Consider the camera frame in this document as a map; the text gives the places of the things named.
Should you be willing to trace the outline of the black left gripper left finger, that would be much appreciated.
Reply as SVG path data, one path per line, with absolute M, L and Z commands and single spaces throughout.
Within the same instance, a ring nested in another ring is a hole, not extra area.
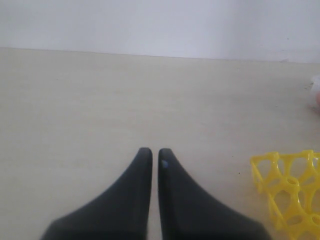
M 124 173 L 91 202 L 53 221 L 43 240 L 145 240 L 151 200 L 153 154 L 138 150 Z

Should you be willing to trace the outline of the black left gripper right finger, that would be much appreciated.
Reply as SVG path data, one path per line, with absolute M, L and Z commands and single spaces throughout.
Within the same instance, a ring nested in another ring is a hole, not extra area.
M 169 148 L 158 152 L 158 203 L 164 240 L 271 239 L 261 223 L 198 185 Z

